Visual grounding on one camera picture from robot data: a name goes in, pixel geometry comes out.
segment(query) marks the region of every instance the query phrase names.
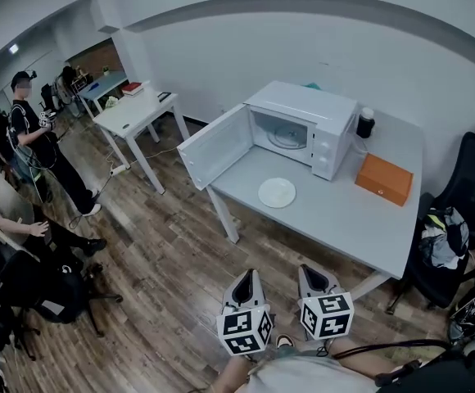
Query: wooden floor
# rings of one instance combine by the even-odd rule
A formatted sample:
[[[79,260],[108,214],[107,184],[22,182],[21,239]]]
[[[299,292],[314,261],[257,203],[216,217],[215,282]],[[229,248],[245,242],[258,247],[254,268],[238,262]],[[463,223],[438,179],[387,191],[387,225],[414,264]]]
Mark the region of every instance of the wooden floor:
[[[91,123],[88,117],[75,123],[61,149],[86,184],[100,188],[107,180],[110,164],[106,158],[111,149]],[[192,133],[200,128],[188,127]],[[147,156],[180,142],[170,117],[162,120],[159,134],[159,144],[147,133],[139,137]],[[133,159],[126,145],[119,143],[127,158]],[[119,164],[115,155],[108,160]],[[32,363],[21,351],[14,354],[6,348],[5,373],[11,391],[184,393],[204,387],[228,360],[215,335],[215,316],[224,290],[244,270],[260,272],[276,314],[274,331],[290,334],[301,341],[300,346],[304,346],[304,334],[295,315],[297,266],[321,264],[347,290],[371,272],[230,201],[241,236],[234,245],[225,238],[206,192],[192,185],[176,150],[149,162],[166,189],[164,195],[149,186],[139,165],[133,165],[108,183],[100,198],[102,211],[81,219],[75,230],[108,241],[108,247],[93,260],[105,267],[105,289],[119,292],[124,302],[93,304],[106,336],[95,336],[86,314],[74,324],[62,325],[44,322],[31,311],[29,323],[41,330],[41,336],[28,337],[28,341],[38,359]],[[43,209],[68,224],[76,215],[75,208],[61,186],[52,182],[52,190],[55,201]],[[355,341],[444,338],[445,312],[426,311],[425,300],[414,292],[398,306],[395,316],[388,316],[384,309],[391,293],[392,284],[386,283],[355,302],[351,329]],[[437,350],[385,354],[402,364],[412,356],[435,356]]]

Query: white sneaker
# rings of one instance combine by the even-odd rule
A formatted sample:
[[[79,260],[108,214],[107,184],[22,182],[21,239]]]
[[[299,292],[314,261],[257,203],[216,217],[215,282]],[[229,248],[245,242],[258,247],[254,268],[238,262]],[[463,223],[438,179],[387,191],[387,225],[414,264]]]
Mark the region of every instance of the white sneaker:
[[[95,215],[101,209],[101,204],[96,204],[93,206],[92,210],[88,214],[83,214],[83,217],[90,217],[91,215]]]

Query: microwave door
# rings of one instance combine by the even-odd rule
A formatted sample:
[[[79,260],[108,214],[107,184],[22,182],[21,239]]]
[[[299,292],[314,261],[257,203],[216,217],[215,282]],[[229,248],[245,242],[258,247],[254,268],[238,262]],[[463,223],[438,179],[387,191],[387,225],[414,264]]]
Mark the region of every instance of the microwave door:
[[[178,146],[197,189],[205,189],[252,147],[250,111],[238,105]]]

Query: person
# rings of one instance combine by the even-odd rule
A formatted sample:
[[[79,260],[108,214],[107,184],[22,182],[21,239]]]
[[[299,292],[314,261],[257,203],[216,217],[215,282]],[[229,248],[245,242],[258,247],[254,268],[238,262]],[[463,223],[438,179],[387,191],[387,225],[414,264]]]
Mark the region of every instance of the person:
[[[16,131],[19,144],[28,146],[41,166],[53,173],[84,217],[95,215],[101,209],[101,205],[95,203],[98,190],[90,191],[84,186],[74,166],[59,150],[57,137],[51,132],[51,127],[39,125],[39,118],[25,100],[32,90],[28,73],[17,73],[11,81],[11,89],[14,92],[11,127]]]
[[[8,128],[8,119],[0,114],[0,159],[4,165],[9,166],[14,169],[23,180],[27,183],[33,184],[34,180],[29,173],[29,168],[27,165],[17,159],[16,153],[11,147],[11,144],[8,142],[7,138],[7,128]],[[5,171],[10,176],[11,170],[6,167]]]
[[[336,338],[329,346],[330,355],[356,348],[348,338]],[[365,393],[378,387],[373,378],[391,373],[395,365],[376,355],[364,353],[340,362],[318,356],[315,350],[299,352],[287,335],[276,340],[277,358],[253,368],[242,355],[232,357],[207,392],[210,393]]]
[[[41,260],[51,260],[52,250],[47,246],[45,233],[50,232],[53,242],[62,250],[78,247],[87,257],[106,247],[104,239],[86,239],[63,228],[47,218],[41,208],[31,204],[0,174],[0,230],[12,241],[23,246]]]

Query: microwave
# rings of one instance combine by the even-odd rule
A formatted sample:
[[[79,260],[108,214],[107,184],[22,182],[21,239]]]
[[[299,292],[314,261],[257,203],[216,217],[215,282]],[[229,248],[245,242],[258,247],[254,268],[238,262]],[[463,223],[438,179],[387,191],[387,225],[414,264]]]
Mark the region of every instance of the microwave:
[[[192,181],[204,189],[253,146],[310,166],[331,180],[355,132],[359,105],[347,97],[272,82],[178,146]]]

